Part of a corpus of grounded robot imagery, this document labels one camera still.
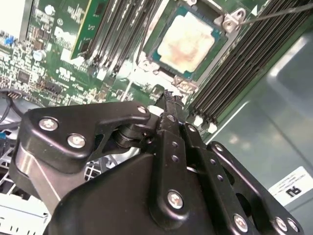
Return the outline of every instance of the ram slot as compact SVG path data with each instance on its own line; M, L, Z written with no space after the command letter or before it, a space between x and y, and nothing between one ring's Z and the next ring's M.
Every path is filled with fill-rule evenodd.
M126 6L124 9L122 19L120 20L120 23L118 25L118 28L116 29L116 35L117 37L115 40L112 40L109 46L107 47L107 53L102 58L102 61L100 62L100 65L104 65L105 67L109 67L111 57L114 57L121 45L121 42L123 41L126 32L129 30L129 22L134 18L134 15L137 10L137 4L130 1L129 5Z
M125 24L125 29L121 33L121 37L117 40L114 45L114 49L107 58L107 64L110 66L117 56L117 53L121 54L124 51L128 52L130 50L131 40L136 35L140 35L140 27L138 25L143 25L146 18L146 12L150 10L151 0L141 0L136 4L136 8L130 15L127 24Z
M134 0L123 0L122 3L119 5L117 14L114 18L114 22L110 30L108 31L108 35L104 40L98 54L100 67L103 66L103 61L107 58L112 46L114 45L114 42L116 41L116 38L122 31L123 26L126 23L127 16L133 7L133 1Z
M106 41L109 31L112 28L114 19L116 18L117 12L123 0L110 0L108 7L104 13L101 24L97 30L96 36L94 37L92 43L90 44L88 51L89 57L92 56L94 61L98 61L99 53L101 52L101 48L103 43Z
M124 63L126 58L129 56L130 50L132 46L134 45L134 42L137 41L137 39L140 39L141 36L139 35L143 33L143 29L144 29L143 25L147 16L149 16L149 12L153 11L152 12L152 16L153 16L157 10L158 5L159 5L159 1L154 1L154 0L148 1L145 9L142 11L142 14L137 17L136 21L132 25L130 25L131 31L129 32L129 35L124 38L125 39L124 47L118 56L116 65L114 67L114 71L119 71L122 64Z

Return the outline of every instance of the label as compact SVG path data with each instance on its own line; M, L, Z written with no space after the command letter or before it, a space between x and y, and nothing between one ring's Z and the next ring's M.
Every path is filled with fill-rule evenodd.
M300 166L270 187L268 191L285 206L311 189L313 189L313 178L303 166Z

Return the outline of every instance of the capacitor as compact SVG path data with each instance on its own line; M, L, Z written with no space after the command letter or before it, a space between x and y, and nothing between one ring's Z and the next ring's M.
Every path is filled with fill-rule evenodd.
M35 61L43 61L46 57L46 53L44 50L36 50L33 53L33 58Z
M45 13L49 16L52 16L53 13L55 12L54 7L51 5L45 6Z

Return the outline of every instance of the screw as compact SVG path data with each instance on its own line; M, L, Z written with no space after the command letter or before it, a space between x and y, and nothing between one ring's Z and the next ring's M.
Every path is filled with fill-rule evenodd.
M281 218L276 217L276 223L277 223L278 227L279 227L281 230L283 230L284 232L287 232L287 231L288 231L288 228L287 228L285 222L284 222Z
M246 221L240 215L235 214L234 221L240 231L244 233L248 232L248 225Z
M39 121L41 129L46 131L54 131L58 128L58 123L51 118L43 118Z
M299 232L299 228L291 219L288 218L287 221L288 221L289 225L293 228L293 230L295 230L296 232Z
M169 114L169 115L167 116L167 118L168 118L170 121L175 121L175 118L174 118L173 115L170 115L170 114Z
M84 137L79 134L70 135L67 139L67 142L73 148L82 148L86 144Z
M181 196L174 191L170 191L167 194L167 200L170 203L170 205L175 209L180 209L183 206L183 201L182 201Z
M217 148L217 150L219 150L220 152L223 151L223 148L219 145L219 144L215 144L215 147Z
M138 106L138 111L143 113L143 114L147 113L147 110L142 106Z
M191 130L192 132L196 132L196 128L193 125L189 125L189 130Z

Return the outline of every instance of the wire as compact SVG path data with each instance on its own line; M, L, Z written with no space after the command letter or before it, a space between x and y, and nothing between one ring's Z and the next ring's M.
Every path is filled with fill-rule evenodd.
M149 26L150 26L152 18L153 18L153 12L155 11L155 7L157 6L158 2L159 2L158 0L155 0L153 7L151 8L151 10L150 10L150 12L148 14L147 24L146 24L146 27L145 27L145 30L144 30L144 33L143 33L143 36L142 36L142 39L141 39L141 42L140 42L139 51L138 51L138 55L137 55L137 58L136 58L136 64L137 65L139 64L140 54L141 54L141 52L143 50L143 46L145 45L146 37L147 37L148 31L149 31Z
M2 114L2 117L0 119L0 123L2 123L6 118L7 116L9 115L9 112L10 112L10 109L11 109L11 102L10 102L10 98L8 96L5 97L5 100L7 102L7 106Z
M9 99L9 104L11 106L11 109L16 113L17 116L19 116L20 118L23 117L24 113L16 106L11 98Z
M240 23L239 25L248 24L248 23L251 24L251 23L254 23L254 22L258 22L258 21L267 20L267 19L270 19L270 18L273 18L273 17L276 17L276 16L281 16L281 15L286 15L286 14L293 14L293 13L299 13L299 12L308 11L308 10L311 10L311 9L313 9L313 3L308 3L308 4L303 5L303 6L298 6L298 7L288 8L288 9L283 10L283 11L278 11L278 12L275 12L273 14L269 14L267 16L260 16L258 18L253 19L253 20L247 20L247 21L244 21L244 22Z
M18 90L18 89L13 89L13 88L3 88L0 89L0 93L4 93L4 92L13 92L13 93L18 93L21 94L31 100L33 100L37 105L39 105L40 107L44 108L45 106L35 97L33 97L31 94L28 94L24 91Z
M17 121L17 122L12 122L12 123L9 123L9 124L0 125L0 131L3 131L5 129L18 128L20 123L21 123L20 121Z

